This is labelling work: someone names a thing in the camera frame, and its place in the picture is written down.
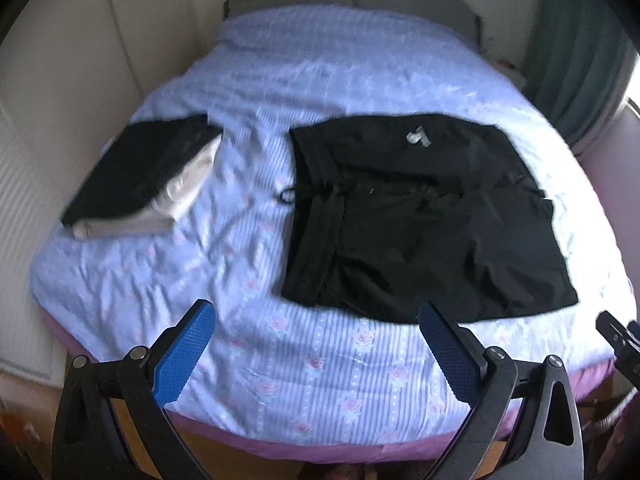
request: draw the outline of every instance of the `light blue duvet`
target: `light blue duvet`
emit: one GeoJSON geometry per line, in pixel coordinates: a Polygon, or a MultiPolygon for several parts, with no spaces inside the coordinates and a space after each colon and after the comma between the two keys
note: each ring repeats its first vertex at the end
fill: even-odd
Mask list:
{"type": "Polygon", "coordinates": [[[558,134],[455,33],[420,18],[333,6],[225,22],[218,46],[153,92],[132,121],[206,112],[224,126],[214,171],[162,235],[76,241],[56,229],[33,263],[40,305],[99,360],[151,344],[197,298],[216,333],[169,408],[268,442],[390,444],[455,431],[453,397],[415,326],[283,300],[292,206],[288,130],[352,114],[440,112],[508,133],[554,200],[554,229],[580,303],[473,324],[513,358],[561,356],[569,370],[612,355],[594,328],[635,317],[600,203],[558,134]]]}

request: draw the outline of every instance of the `curtain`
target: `curtain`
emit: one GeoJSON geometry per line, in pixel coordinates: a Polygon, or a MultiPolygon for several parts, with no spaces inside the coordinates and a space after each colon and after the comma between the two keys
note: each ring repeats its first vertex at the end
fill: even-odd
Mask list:
{"type": "Polygon", "coordinates": [[[620,108],[637,57],[604,0],[540,0],[524,95],[583,155],[620,108]]]}

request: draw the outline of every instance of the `drawstring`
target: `drawstring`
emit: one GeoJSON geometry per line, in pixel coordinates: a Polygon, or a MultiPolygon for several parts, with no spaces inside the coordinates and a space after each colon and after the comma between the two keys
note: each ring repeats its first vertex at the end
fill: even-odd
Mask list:
{"type": "MultiPolygon", "coordinates": [[[[305,198],[313,198],[320,196],[325,201],[332,200],[338,195],[344,195],[349,192],[366,192],[367,194],[373,194],[375,187],[363,187],[361,183],[356,183],[352,186],[346,186],[345,184],[339,184],[337,182],[321,182],[319,184],[302,184],[298,186],[287,187],[283,189],[277,199],[285,204],[295,204],[296,200],[304,200],[305,198]]],[[[391,195],[412,195],[421,196],[429,201],[443,198],[444,196],[453,194],[458,198],[462,196],[461,193],[447,193],[444,190],[435,186],[429,186],[428,184],[420,184],[417,188],[411,190],[405,190],[400,193],[391,193],[391,195]]]]}

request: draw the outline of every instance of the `floral pattern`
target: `floral pattern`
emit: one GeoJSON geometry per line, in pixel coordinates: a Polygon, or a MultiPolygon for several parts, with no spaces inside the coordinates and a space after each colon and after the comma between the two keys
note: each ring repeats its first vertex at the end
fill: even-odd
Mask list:
{"type": "Polygon", "coordinates": [[[298,441],[308,439],[313,432],[313,429],[307,420],[294,420],[292,428],[294,438],[298,441]]]}
{"type": "Polygon", "coordinates": [[[236,252],[234,251],[234,248],[229,244],[224,244],[222,246],[222,254],[224,254],[225,257],[228,258],[229,260],[232,260],[234,256],[236,256],[236,252]]]}
{"type": "Polygon", "coordinates": [[[375,336],[373,330],[357,328],[353,332],[353,348],[361,353],[371,352],[375,336]]]}
{"type": "Polygon", "coordinates": [[[237,337],[231,338],[231,340],[229,341],[229,356],[231,357],[231,360],[238,359],[243,351],[244,343],[237,337]]]}
{"type": "Polygon", "coordinates": [[[340,413],[344,417],[345,422],[354,422],[358,420],[360,411],[364,404],[363,399],[357,399],[354,394],[344,396],[339,402],[340,413]]]}
{"type": "Polygon", "coordinates": [[[309,356],[305,359],[305,374],[315,379],[324,373],[324,358],[309,356]]]}
{"type": "Polygon", "coordinates": [[[495,331],[495,344],[497,344],[498,346],[505,346],[509,343],[509,341],[509,333],[503,327],[498,327],[498,329],[495,331]]]}
{"type": "Polygon", "coordinates": [[[396,388],[402,388],[409,382],[410,372],[406,366],[395,366],[389,372],[389,380],[396,388]]]}
{"type": "Polygon", "coordinates": [[[284,336],[289,332],[289,320],[286,317],[274,317],[269,322],[269,328],[278,336],[284,336]]]}
{"type": "Polygon", "coordinates": [[[262,399],[273,397],[277,390],[276,385],[271,381],[260,381],[255,385],[255,389],[262,399]]]}
{"type": "Polygon", "coordinates": [[[431,415],[439,415],[444,412],[446,405],[440,399],[431,399],[427,405],[427,411],[431,415]]]}

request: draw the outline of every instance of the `wrinkled fabric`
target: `wrinkled fabric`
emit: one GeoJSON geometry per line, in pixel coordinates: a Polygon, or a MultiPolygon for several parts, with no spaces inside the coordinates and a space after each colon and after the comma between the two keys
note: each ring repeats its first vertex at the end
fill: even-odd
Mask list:
{"type": "Polygon", "coordinates": [[[457,323],[577,303],[553,203],[499,129],[441,114],[353,116],[290,135],[284,298],[411,324],[426,301],[457,323]]]}
{"type": "Polygon", "coordinates": [[[353,114],[439,112],[497,124],[554,202],[553,227],[575,307],[478,322],[513,358],[561,356],[569,371],[612,356],[595,330],[608,309],[636,316],[600,203],[555,130],[446,28],[391,12],[332,6],[228,20],[218,46],[152,92],[132,121],[209,115],[224,127],[211,178],[171,233],[85,242],[55,229],[31,290],[100,360],[151,344],[197,298],[216,333],[168,408],[267,442],[361,446],[455,431],[457,402],[417,326],[284,301],[294,181],[288,131],[353,114]]]}

